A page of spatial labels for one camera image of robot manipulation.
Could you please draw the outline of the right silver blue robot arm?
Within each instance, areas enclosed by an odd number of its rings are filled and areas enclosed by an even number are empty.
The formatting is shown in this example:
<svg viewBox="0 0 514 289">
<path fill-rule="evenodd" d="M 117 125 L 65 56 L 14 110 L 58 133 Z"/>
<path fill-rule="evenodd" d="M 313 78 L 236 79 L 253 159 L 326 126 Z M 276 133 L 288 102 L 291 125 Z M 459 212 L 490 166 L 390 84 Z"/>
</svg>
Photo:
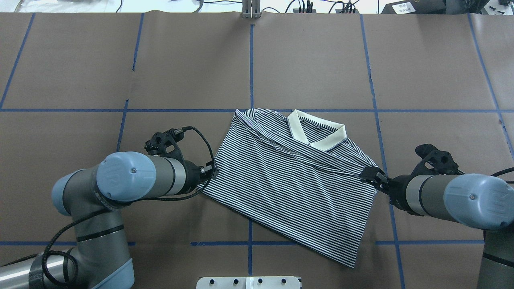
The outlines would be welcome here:
<svg viewBox="0 0 514 289">
<path fill-rule="evenodd" d="M 483 174 L 401 175 L 391 179 L 378 167 L 365 167 L 359 177 L 408 214 L 485 232 L 477 288 L 514 287 L 514 192 L 505 180 Z"/>
</svg>

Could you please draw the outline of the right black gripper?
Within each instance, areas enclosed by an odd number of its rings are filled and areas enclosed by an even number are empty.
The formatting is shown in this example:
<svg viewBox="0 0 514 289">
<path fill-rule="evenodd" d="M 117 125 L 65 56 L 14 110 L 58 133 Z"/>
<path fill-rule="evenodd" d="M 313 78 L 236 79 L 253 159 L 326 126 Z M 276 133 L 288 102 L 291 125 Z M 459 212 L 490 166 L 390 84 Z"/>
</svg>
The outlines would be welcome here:
<svg viewBox="0 0 514 289">
<path fill-rule="evenodd" d="M 404 212 L 410 212 L 411 207 L 406 200 L 406 187 L 411 178 L 410 175 L 400 175 L 389 179 L 380 167 L 365 167 L 361 171 L 361 182 L 367 183 L 375 189 L 382 189 L 387 185 L 387 195 L 390 204 Z"/>
</svg>

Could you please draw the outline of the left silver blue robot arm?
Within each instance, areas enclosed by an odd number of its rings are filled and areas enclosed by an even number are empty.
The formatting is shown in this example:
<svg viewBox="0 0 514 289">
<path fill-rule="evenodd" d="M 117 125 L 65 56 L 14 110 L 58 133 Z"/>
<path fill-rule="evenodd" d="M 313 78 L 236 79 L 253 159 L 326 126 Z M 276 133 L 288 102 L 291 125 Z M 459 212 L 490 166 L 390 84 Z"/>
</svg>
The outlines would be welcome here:
<svg viewBox="0 0 514 289">
<path fill-rule="evenodd" d="M 118 152 L 54 184 L 55 208 L 72 222 L 40 254 L 1 267 L 2 289 L 130 289 L 133 259 L 121 209 L 143 200 L 178 201 L 217 173 L 180 157 Z"/>
</svg>

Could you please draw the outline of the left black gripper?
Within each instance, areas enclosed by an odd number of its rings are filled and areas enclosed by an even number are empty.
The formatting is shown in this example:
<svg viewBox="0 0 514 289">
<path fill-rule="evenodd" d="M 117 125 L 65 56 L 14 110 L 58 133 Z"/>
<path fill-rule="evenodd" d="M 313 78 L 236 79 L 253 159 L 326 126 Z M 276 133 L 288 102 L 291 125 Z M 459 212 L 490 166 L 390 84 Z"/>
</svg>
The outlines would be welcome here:
<svg viewBox="0 0 514 289">
<path fill-rule="evenodd" d="M 198 185 L 205 183 L 206 180 L 216 178 L 219 173 L 219 169 L 215 161 L 209 161 L 203 167 L 197 166 L 190 161 L 185 161 L 185 164 L 187 176 L 184 192 L 192 192 Z"/>
</svg>

